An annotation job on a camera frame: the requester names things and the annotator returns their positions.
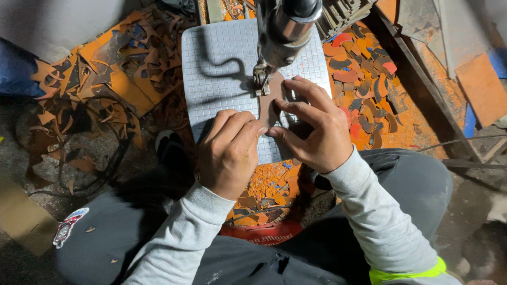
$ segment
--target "fingernail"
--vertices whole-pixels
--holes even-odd
[[[267,136],[277,136],[278,133],[273,130],[273,129],[269,129],[269,131],[266,133]]]

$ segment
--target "gray sweatshirt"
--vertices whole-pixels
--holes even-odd
[[[372,267],[372,283],[461,284],[445,273],[445,263],[378,183],[355,146],[342,166],[323,176],[343,201],[354,235]],[[124,284],[191,284],[204,250],[234,203],[195,182],[137,253],[130,265],[135,269]]]

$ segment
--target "hand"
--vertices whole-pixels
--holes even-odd
[[[257,141],[268,129],[248,111],[222,110],[199,146],[202,186],[229,200],[245,190],[259,159]]]
[[[297,159],[322,174],[340,167],[353,150],[345,113],[335,106],[323,88],[308,79],[298,75],[284,83],[288,89],[306,97],[311,105],[281,99],[275,103],[312,125],[314,130],[306,140],[282,127],[272,127],[267,134],[287,144]]]

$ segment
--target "dark gray pants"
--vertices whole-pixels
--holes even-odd
[[[359,153],[402,211],[431,239],[452,193],[445,166],[403,149]],[[137,251],[167,217],[163,199],[181,197],[193,182],[191,174],[187,167],[159,165],[88,203],[89,212],[56,250],[60,273],[76,284],[121,282]],[[369,269],[338,205],[277,246],[217,236],[204,253],[194,284],[368,284]]]

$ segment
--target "patch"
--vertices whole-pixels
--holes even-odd
[[[53,239],[53,244],[56,248],[61,248],[63,246],[63,243],[70,236],[70,231],[74,227],[74,224],[86,215],[89,210],[90,208],[81,208],[73,211],[72,214],[70,214],[65,221],[58,226],[58,232],[56,232],[56,236]]]

